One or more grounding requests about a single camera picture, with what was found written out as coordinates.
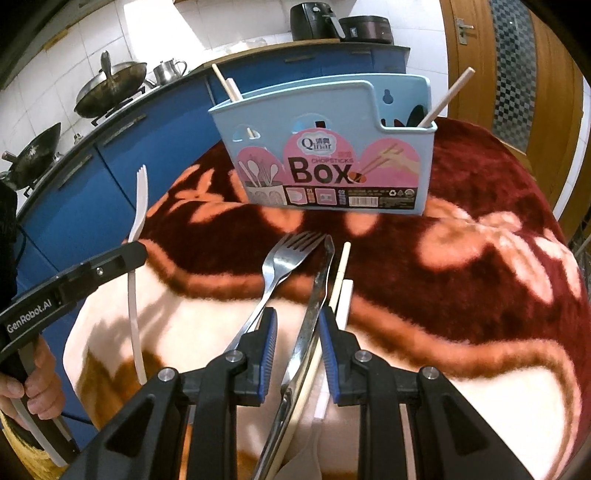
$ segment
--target butter knife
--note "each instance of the butter knife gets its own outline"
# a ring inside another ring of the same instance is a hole
[[[318,342],[318,335],[314,334],[314,330],[318,322],[318,315],[326,302],[330,265],[335,256],[335,244],[330,235],[324,237],[324,252],[323,265],[314,278],[312,293],[308,301],[306,313],[304,314],[304,320],[302,321],[300,332],[298,333],[290,361],[285,370],[283,381],[281,382],[281,393],[283,397],[261,456],[256,463],[251,477],[252,480],[265,480],[269,474],[269,470],[285,435],[304,384],[304,379],[312,358],[311,353],[314,350],[316,342]]]

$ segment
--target kettle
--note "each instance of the kettle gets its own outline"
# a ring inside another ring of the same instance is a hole
[[[177,65],[182,63],[184,65],[184,69],[180,72],[177,68]],[[181,78],[184,73],[187,71],[187,62],[175,59],[168,60],[168,61],[161,61],[160,65],[158,65],[154,70],[154,76],[156,77],[156,83],[150,82],[149,80],[144,80],[150,87],[155,88],[157,86],[166,85],[167,83],[171,83],[175,80]]]
[[[294,41],[318,38],[345,39],[343,27],[329,4],[304,2],[290,9],[291,36]]]

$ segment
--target fork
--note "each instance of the fork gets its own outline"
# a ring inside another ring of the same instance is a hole
[[[135,220],[129,232],[129,242],[135,242],[142,233],[146,214],[148,213],[148,172],[145,165],[137,172],[137,193],[135,201]],[[131,327],[131,349],[134,354],[135,372],[140,385],[148,381],[142,354],[142,343],[139,338],[138,306],[135,293],[135,270],[127,275],[127,306],[129,311],[129,326]]]
[[[302,232],[297,235],[288,233],[271,249],[262,264],[262,276],[265,281],[265,291],[261,301],[257,304],[248,320],[242,325],[239,332],[232,339],[226,352],[235,350],[244,333],[253,331],[256,328],[256,321],[261,315],[263,308],[271,298],[271,294],[291,272],[320,245],[326,235],[317,232]]]

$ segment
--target wooden door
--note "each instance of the wooden door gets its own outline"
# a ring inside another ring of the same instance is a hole
[[[441,0],[449,84],[476,74],[448,117],[490,130],[534,176],[552,207],[582,116],[582,75],[554,33],[519,0]]]

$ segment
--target person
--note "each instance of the person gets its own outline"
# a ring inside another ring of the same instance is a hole
[[[0,181],[0,312],[8,307],[17,293],[16,214],[17,193]],[[27,408],[42,420],[59,416],[66,404],[61,380],[56,373],[56,357],[41,337],[35,343],[35,367],[24,384],[0,372],[0,410],[26,430],[12,399],[27,395]]]

